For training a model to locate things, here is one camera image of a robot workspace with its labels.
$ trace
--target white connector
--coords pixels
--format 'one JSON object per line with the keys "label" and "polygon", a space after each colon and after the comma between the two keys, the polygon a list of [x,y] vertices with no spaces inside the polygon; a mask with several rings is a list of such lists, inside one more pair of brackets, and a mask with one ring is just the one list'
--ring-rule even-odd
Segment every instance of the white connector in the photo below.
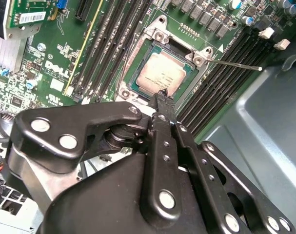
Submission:
{"label": "white connector", "polygon": [[258,36],[260,38],[269,39],[274,32],[275,31],[271,27],[268,27],[264,31],[259,32]]}
{"label": "white connector", "polygon": [[277,50],[285,50],[290,44],[290,41],[287,39],[282,39],[280,42],[274,45],[274,48]]}

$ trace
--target metal rod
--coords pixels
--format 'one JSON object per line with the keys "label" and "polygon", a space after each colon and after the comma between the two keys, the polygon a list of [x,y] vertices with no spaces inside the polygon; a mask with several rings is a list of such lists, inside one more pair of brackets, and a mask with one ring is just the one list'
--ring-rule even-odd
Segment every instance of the metal rod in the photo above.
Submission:
{"label": "metal rod", "polygon": [[233,66],[233,67],[244,68],[244,69],[248,69],[248,70],[259,71],[259,72],[261,72],[263,70],[262,67],[243,65],[243,64],[234,63],[234,62],[226,62],[226,61],[211,60],[211,59],[208,59],[207,61],[208,62],[219,63],[219,64],[224,64],[224,65],[229,65],[229,66]]}

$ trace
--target blue connector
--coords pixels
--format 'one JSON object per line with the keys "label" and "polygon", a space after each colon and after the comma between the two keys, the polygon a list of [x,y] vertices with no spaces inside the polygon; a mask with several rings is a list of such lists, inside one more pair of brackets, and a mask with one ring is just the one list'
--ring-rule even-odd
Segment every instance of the blue connector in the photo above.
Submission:
{"label": "blue connector", "polygon": [[65,8],[67,3],[68,3],[67,0],[59,0],[57,3],[57,8],[61,8],[61,9]]}
{"label": "blue connector", "polygon": [[3,70],[3,71],[1,71],[1,73],[0,73],[0,75],[2,75],[2,76],[7,76],[9,74],[9,69],[6,69],[6,70]]}

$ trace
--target barcode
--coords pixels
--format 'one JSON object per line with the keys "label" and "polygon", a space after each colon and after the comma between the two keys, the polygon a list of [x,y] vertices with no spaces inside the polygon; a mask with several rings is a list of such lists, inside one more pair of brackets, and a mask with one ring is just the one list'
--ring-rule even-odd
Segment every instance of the barcode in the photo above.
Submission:
{"label": "barcode", "polygon": [[45,19],[46,12],[24,13],[20,16],[19,24],[36,22]]}

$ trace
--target motherboard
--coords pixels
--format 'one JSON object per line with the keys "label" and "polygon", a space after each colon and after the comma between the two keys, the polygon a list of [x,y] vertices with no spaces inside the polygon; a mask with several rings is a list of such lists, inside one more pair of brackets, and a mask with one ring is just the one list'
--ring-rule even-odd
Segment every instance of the motherboard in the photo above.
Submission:
{"label": "motherboard", "polygon": [[296,34],[296,0],[0,0],[0,111],[167,89],[196,141]]}

